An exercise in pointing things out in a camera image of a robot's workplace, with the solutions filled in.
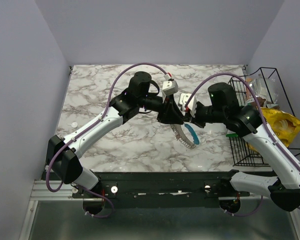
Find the blue key tag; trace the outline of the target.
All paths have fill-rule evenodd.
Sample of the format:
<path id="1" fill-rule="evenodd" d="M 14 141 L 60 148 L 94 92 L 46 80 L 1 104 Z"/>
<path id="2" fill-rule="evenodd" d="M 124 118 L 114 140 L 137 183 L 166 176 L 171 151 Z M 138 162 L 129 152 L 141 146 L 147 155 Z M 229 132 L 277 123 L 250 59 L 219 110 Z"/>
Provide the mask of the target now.
<path id="1" fill-rule="evenodd" d="M 185 127 L 187 128 L 187 130 L 190 132 L 190 134 L 191 134 L 191 136 L 192 136 L 192 138 L 193 138 L 193 143 L 194 143 L 195 145 L 199 145 L 199 144 L 200 144 L 200 141 L 199 141 L 199 138 L 198 138 L 198 136 L 197 136 L 195 130 L 194 130 L 189 124 L 187 124 L 187 123 L 186 123 L 184 126 L 185 126 Z"/>

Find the grey curved keyring holder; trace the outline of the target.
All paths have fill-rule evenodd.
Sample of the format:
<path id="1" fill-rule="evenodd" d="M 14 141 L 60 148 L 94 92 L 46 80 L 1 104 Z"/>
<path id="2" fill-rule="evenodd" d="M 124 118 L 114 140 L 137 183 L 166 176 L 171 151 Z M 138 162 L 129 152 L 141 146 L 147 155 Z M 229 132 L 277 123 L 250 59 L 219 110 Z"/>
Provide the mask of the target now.
<path id="1" fill-rule="evenodd" d="M 186 136 L 180 124 L 171 124 L 170 128 L 173 131 L 175 138 L 186 148 L 191 150 L 196 148 L 196 145 Z"/>

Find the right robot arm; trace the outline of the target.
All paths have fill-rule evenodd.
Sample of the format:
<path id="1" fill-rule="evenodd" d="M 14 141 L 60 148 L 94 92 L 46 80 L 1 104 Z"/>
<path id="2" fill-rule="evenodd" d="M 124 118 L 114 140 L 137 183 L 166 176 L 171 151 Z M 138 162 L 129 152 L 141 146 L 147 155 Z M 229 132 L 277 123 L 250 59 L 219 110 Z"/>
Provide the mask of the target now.
<path id="1" fill-rule="evenodd" d="M 208 88 L 211 105 L 204 106 L 191 95 L 184 105 L 186 115 L 197 126 L 223 123 L 252 145 L 276 173 L 275 177 L 234 172 L 220 183 L 220 191 L 231 196 L 250 192 L 270 198 L 281 209 L 291 212 L 300 206 L 300 162 L 280 141 L 253 106 L 241 106 L 233 87 L 224 82 Z"/>

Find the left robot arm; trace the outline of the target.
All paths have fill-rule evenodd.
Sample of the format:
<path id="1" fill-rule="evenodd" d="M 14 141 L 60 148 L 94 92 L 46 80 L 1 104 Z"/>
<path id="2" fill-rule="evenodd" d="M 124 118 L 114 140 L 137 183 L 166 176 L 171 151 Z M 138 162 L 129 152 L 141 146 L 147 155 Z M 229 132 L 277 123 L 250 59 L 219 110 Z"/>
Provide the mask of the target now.
<path id="1" fill-rule="evenodd" d="M 79 161 L 94 143 L 138 115 L 141 108 L 157 112 L 157 120 L 163 124 L 183 124 L 183 115 L 174 100 L 178 84 L 168 73 L 164 78 L 162 96 L 159 96 L 149 91 L 151 85 L 158 87 L 151 75 L 144 71 L 136 72 L 128 87 L 110 99 L 97 117 L 63 138 L 57 135 L 51 137 L 46 154 L 46 179 L 54 172 L 63 184 L 80 185 L 89 197 L 97 197 L 101 191 L 99 178 Z"/>

